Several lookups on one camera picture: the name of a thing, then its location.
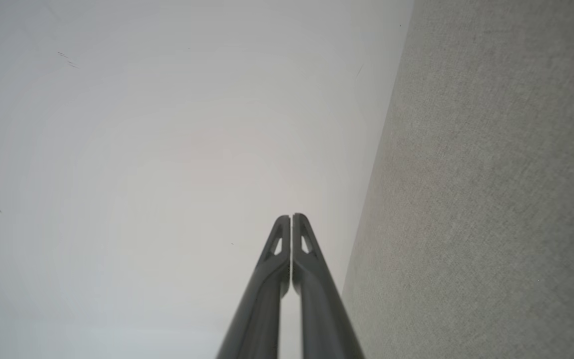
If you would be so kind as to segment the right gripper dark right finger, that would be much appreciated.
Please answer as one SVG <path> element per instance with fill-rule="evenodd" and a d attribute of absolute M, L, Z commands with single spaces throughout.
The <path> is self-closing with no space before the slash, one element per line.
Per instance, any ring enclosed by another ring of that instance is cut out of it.
<path fill-rule="evenodd" d="M 305 214 L 292 218 L 292 283 L 301 302 L 304 359 L 363 359 L 364 353 Z"/>

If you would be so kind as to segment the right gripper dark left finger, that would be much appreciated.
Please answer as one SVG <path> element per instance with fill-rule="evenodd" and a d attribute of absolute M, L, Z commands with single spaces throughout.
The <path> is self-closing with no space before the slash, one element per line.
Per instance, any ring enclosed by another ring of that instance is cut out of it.
<path fill-rule="evenodd" d="M 218 359 L 276 359 L 280 343 L 281 299 L 289 289 L 291 224 L 279 216 L 271 229 Z"/>

